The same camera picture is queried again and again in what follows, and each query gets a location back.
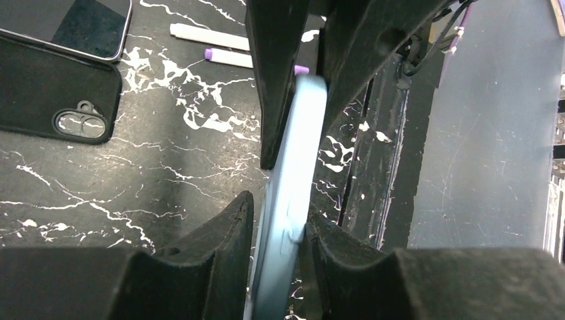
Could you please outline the black smartphone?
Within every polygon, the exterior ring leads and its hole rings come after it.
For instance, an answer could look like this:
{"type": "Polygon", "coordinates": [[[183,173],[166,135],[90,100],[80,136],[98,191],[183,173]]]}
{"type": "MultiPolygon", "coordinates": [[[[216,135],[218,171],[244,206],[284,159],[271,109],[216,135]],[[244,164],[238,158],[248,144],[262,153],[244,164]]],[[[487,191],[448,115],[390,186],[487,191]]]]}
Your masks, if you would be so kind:
{"type": "Polygon", "coordinates": [[[124,1],[2,1],[1,35],[114,63],[121,57],[133,13],[124,1]]]}

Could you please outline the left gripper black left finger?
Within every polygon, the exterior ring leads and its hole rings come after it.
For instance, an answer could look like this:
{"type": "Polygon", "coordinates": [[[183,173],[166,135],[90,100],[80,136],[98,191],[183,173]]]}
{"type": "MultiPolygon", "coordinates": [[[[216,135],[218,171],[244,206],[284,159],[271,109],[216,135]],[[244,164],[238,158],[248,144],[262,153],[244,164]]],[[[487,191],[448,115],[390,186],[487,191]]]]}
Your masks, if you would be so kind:
{"type": "Polygon", "coordinates": [[[241,319],[252,193],[149,255],[130,247],[1,250],[2,319],[241,319]]]}

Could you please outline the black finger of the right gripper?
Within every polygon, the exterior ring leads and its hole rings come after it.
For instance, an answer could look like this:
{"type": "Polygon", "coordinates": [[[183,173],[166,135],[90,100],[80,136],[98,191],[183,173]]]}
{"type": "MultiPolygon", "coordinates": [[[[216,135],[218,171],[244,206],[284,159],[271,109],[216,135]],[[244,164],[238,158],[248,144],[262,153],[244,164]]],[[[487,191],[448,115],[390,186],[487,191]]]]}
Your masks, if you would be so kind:
{"type": "Polygon", "coordinates": [[[308,1],[247,1],[245,26],[261,106],[261,169],[271,170],[292,101],[294,64],[308,1]]]}

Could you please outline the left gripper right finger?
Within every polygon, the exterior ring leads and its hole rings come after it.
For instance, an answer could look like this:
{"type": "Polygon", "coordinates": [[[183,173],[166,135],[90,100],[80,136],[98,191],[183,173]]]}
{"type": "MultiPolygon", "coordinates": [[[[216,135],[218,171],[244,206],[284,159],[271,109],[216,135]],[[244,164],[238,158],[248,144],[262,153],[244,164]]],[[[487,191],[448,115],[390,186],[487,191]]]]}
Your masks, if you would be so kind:
{"type": "Polygon", "coordinates": [[[308,319],[564,318],[564,267],[538,249],[385,254],[309,221],[300,273],[308,319]]]}

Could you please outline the black phone case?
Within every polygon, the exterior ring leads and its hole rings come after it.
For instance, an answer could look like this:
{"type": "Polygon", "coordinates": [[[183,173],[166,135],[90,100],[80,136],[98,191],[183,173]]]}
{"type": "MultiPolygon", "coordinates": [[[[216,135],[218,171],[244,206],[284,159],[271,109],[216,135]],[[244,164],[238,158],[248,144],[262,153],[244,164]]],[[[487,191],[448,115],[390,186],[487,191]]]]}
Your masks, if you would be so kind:
{"type": "Polygon", "coordinates": [[[106,143],[113,135],[121,89],[114,65],[1,38],[3,131],[106,143]]]}

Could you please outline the blue phone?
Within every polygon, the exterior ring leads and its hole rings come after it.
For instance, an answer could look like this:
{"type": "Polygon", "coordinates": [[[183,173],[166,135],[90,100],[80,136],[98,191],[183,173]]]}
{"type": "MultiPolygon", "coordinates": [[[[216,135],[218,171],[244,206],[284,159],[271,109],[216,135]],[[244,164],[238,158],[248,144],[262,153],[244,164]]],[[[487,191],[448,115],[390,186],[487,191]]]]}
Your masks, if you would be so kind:
{"type": "Polygon", "coordinates": [[[283,319],[308,217],[326,112],[324,79],[299,75],[279,154],[265,188],[244,319],[283,319]]]}

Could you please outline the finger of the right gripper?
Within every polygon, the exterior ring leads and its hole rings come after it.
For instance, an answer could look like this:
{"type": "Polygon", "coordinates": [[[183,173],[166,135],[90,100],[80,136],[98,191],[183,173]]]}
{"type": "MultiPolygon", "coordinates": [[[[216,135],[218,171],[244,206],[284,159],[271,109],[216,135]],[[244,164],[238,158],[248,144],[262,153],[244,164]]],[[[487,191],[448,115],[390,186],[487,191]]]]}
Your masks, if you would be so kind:
{"type": "Polygon", "coordinates": [[[386,60],[448,1],[329,1],[317,74],[328,86],[323,129],[336,121],[386,60]]]}

